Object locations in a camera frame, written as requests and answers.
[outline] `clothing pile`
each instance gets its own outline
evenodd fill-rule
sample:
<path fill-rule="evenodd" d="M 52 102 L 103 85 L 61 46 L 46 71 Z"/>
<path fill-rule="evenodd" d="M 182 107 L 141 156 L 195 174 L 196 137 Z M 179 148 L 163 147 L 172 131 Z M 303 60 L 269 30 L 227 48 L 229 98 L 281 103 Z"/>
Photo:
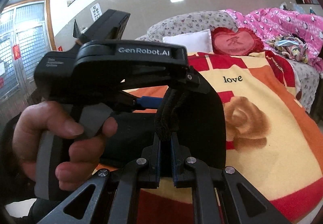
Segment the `clothing pile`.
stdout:
<path fill-rule="evenodd" d="M 307 44 L 295 34 L 278 35 L 274 39 L 267 40 L 276 53 L 279 53 L 291 60 L 308 63 Z"/>
<path fill-rule="evenodd" d="M 262 40 L 265 50 L 275 51 L 267 40 L 275 40 L 279 35 L 297 34 L 306 42 L 307 64 L 323 74 L 323 61 L 319 57 L 323 46 L 323 17 L 280 8 L 262 8 L 246 16 L 230 9 L 222 12 L 228 13 L 238 28 L 251 29 Z"/>

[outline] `eye chart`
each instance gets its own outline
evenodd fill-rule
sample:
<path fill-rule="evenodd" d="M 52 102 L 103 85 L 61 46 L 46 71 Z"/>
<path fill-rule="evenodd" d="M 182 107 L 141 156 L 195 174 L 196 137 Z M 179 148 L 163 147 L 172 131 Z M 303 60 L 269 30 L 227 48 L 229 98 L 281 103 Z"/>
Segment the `eye chart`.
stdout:
<path fill-rule="evenodd" d="M 99 3 L 91 7 L 91 14 L 92 14 L 93 21 L 96 21 L 102 15 Z"/>

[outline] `metal screw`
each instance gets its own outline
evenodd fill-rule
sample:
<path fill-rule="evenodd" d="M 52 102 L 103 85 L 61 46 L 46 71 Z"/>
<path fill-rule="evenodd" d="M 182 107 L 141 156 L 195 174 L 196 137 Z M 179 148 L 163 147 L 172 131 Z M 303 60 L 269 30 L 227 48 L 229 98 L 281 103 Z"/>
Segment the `metal screw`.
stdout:
<path fill-rule="evenodd" d="M 100 177 L 105 177 L 107 174 L 109 174 L 109 170 L 107 170 L 107 169 L 100 169 L 100 170 L 98 171 L 98 175 L 99 175 Z"/>
<path fill-rule="evenodd" d="M 147 160 L 145 158 L 143 158 L 143 157 L 137 159 L 137 164 L 138 165 L 144 165 L 144 164 L 146 164 L 146 162 L 147 162 Z"/>
<path fill-rule="evenodd" d="M 225 168 L 226 173 L 233 174 L 235 172 L 235 168 L 228 166 Z"/>
<path fill-rule="evenodd" d="M 196 158 L 195 157 L 192 157 L 192 156 L 189 156 L 187 159 L 186 159 L 186 162 L 188 164 L 194 164 L 196 162 Z"/>

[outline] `sleeve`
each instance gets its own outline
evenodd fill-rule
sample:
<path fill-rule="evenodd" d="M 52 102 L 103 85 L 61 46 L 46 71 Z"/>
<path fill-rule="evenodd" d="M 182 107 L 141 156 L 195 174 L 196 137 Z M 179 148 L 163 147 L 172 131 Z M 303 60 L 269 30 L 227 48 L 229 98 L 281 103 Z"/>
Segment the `sleeve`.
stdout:
<path fill-rule="evenodd" d="M 35 183 L 21 170 L 12 151 L 12 138 L 20 114 L 11 119 L 0 135 L 0 205 L 35 198 Z"/>
<path fill-rule="evenodd" d="M 22 218 L 14 218 L 12 217 L 15 224 L 35 224 L 32 216 L 24 216 Z"/>

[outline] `wooden door frame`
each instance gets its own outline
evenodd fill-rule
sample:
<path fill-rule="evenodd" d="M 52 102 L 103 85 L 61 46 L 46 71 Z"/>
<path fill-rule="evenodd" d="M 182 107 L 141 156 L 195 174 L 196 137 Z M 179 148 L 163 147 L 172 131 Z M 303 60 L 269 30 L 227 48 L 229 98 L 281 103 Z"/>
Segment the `wooden door frame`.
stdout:
<path fill-rule="evenodd" d="M 55 39 L 54 39 L 54 32 L 53 32 L 53 25 L 52 25 L 52 18 L 51 18 L 51 14 L 50 14 L 50 0 L 22 0 L 20 2 L 11 4 L 7 7 L 4 8 L 4 10 L 10 9 L 12 7 L 15 6 L 19 6 L 19 5 L 23 5 L 26 3 L 30 3 L 30 2 L 38 2 L 38 1 L 45 1 L 45 21 L 47 24 L 47 31 L 48 31 L 48 38 L 49 38 L 49 44 L 50 47 L 53 51 L 56 51 L 56 44 L 55 44 Z"/>

